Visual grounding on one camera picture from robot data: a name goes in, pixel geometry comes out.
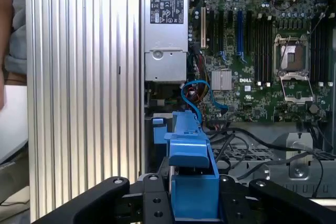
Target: gray fabric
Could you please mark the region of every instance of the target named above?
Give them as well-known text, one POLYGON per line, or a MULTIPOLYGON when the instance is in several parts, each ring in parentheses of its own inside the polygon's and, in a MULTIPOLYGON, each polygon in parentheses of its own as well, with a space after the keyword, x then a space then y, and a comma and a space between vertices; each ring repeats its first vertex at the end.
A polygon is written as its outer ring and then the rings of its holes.
POLYGON ((9 41, 9 55, 5 58, 8 72, 27 73, 26 0, 13 0, 13 32, 9 41))

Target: green circuit board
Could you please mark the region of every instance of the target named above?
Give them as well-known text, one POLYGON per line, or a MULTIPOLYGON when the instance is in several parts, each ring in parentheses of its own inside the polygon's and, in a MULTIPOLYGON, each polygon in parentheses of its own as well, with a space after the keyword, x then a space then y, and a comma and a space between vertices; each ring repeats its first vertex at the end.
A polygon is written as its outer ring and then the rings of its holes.
MULTIPOLYGON (((310 71, 312 67, 311 61, 311 43, 313 37, 307 35, 307 31, 312 30, 312 19, 325 10, 326 6, 319 0, 297 0, 297 3, 291 4, 286 1, 282 3, 281 9, 276 8, 272 3, 266 0, 201 0, 198 7, 206 8, 206 26, 207 30, 207 46, 202 49, 205 58, 206 69, 209 77, 213 71, 231 71, 232 87, 230 90, 214 90, 215 99, 222 104, 228 105, 228 112, 221 111, 214 107, 208 94, 203 102, 199 105, 203 111, 206 120, 220 124, 230 118, 235 122, 292 122, 305 121, 313 122, 316 120, 326 121, 332 110, 332 49, 328 47, 324 50, 324 68, 320 68, 327 72, 326 79, 320 81, 314 78, 314 81, 297 81, 290 80, 284 82, 282 87, 279 78, 274 72, 274 50, 272 52, 271 79, 263 82, 261 85, 257 83, 255 71, 263 71, 262 67, 256 69, 256 52, 258 45, 263 44, 265 39, 274 41, 277 35, 282 38, 306 36, 309 41, 307 55, 309 60, 310 71), (244 17, 244 57, 237 56, 237 13, 243 12, 244 17), (209 19, 210 13, 215 15, 215 29, 212 37, 209 39, 209 19), (224 21, 218 24, 219 12, 224 15, 224 21), (247 12, 252 19, 247 19, 247 12), (251 23, 258 21, 258 18, 268 19, 271 29, 266 34, 267 37, 256 38, 254 26, 251 23), (222 31, 218 32, 218 25, 222 26, 222 31), (225 57, 219 54, 223 50, 225 57), (284 91, 287 97, 300 99, 309 97, 313 93, 313 101, 305 103, 287 102, 284 99, 284 91), (311 113, 309 108, 314 105, 318 110, 311 113)), ((193 20, 195 9, 190 9, 190 19, 193 20)), ((200 40, 200 26, 191 23, 193 26, 194 41, 200 40)))

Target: blue pcie slot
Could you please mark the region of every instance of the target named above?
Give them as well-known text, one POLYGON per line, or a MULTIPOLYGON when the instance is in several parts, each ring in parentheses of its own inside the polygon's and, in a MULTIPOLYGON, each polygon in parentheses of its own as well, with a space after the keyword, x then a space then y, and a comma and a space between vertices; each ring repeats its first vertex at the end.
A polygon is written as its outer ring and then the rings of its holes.
POLYGON ((246 63, 244 60, 244 19, 241 10, 237 14, 237 56, 243 63, 246 63))

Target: black ram slot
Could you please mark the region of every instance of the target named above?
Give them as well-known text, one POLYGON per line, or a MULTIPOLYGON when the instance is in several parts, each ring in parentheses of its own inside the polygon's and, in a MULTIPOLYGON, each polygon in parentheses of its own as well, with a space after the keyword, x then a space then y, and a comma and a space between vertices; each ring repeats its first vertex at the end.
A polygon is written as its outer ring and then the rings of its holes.
POLYGON ((266 27, 265 27, 265 30, 266 30, 266 39, 265 39, 265 47, 266 47, 266 50, 265 50, 265 63, 266 63, 266 77, 265 77, 265 80, 267 82, 269 82, 269 72, 270 72, 270 69, 269 69, 269 37, 271 36, 270 34, 270 31, 269 31, 269 21, 265 21, 266 23, 266 27))
MULTIPOLYGON (((316 24, 318 22, 318 18, 314 18, 311 20, 311 27, 315 27, 316 24)), ((315 30, 315 32, 311 35, 311 44, 310 44, 310 81, 311 82, 316 82, 316 75, 318 73, 317 69, 317 63, 316 63, 316 34, 317 34, 317 29, 315 30)))
MULTIPOLYGON (((327 28, 326 28, 326 21, 325 18, 323 20, 321 20, 321 26, 319 26, 321 28, 320 33, 320 68, 324 68, 325 66, 325 58, 326 58, 326 51, 325 51, 325 46, 326 46, 326 40, 327 40, 327 28)), ((320 76, 319 76, 319 81, 325 81, 324 79, 324 72, 326 71, 326 69, 320 69, 320 76)))
POLYGON ((224 12, 220 11, 218 14, 218 51, 224 51, 224 12))
POLYGON ((261 45, 260 53, 261 53, 261 69, 262 69, 262 79, 261 81, 264 82, 266 78, 266 66, 265 66, 265 20, 261 19, 261 29, 260 29, 260 36, 261 39, 259 41, 259 44, 261 45))
MULTIPOLYGON (((311 21, 311 28, 314 29, 319 22, 319 17, 311 21)), ((323 18, 311 35, 310 44, 310 81, 328 82, 329 77, 329 51, 333 29, 333 19, 323 18)))
POLYGON ((211 52, 215 53, 215 12, 213 10, 210 11, 209 14, 209 25, 207 34, 209 36, 209 47, 211 52))
POLYGON ((233 28, 233 11, 229 10, 227 13, 227 27, 233 28))
POLYGON ((272 20, 267 21, 268 22, 268 39, 267 39, 267 46, 268 46, 268 50, 267 50, 267 60, 268 60, 268 74, 267 74, 267 81, 268 82, 272 82, 272 76, 273 76, 273 68, 272 68, 272 55, 273 55, 273 34, 272 34, 272 28, 273 28, 273 24, 272 24, 272 20))
POLYGON ((252 34, 252 11, 247 11, 246 13, 246 46, 245 51, 250 54, 253 46, 253 34, 252 34))
POLYGON ((272 81, 272 21, 267 18, 255 21, 254 33, 254 67, 255 81, 272 81))

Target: cpu socket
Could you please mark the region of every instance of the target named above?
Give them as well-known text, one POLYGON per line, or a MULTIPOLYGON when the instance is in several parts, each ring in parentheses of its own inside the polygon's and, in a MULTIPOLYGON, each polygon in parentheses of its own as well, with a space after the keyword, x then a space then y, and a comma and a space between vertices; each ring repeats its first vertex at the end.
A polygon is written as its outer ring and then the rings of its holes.
POLYGON ((286 102, 304 104, 314 101, 314 94, 309 81, 308 50, 308 39, 305 35, 302 35, 300 38, 282 38, 279 34, 276 36, 273 50, 273 69, 276 78, 280 79, 286 102), (301 97, 300 99, 287 96, 283 83, 292 80, 307 81, 311 95, 301 97))

